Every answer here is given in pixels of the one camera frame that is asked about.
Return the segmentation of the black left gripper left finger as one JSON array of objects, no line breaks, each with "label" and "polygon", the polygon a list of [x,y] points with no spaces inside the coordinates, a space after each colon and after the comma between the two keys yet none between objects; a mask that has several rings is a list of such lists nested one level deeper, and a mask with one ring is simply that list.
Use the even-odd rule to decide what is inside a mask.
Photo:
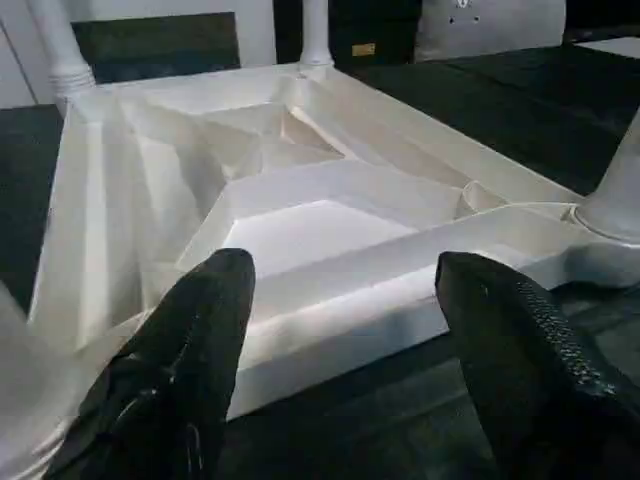
[{"label": "black left gripper left finger", "polygon": [[177,281],[92,385],[46,478],[213,478],[255,282],[240,248]]}]

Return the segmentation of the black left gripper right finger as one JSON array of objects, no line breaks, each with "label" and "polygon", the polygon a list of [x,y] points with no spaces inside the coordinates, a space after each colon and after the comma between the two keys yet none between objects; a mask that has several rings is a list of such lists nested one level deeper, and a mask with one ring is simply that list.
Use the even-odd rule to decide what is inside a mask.
[{"label": "black left gripper right finger", "polygon": [[549,291],[493,259],[447,251],[436,296],[507,479],[636,479],[639,388]]}]

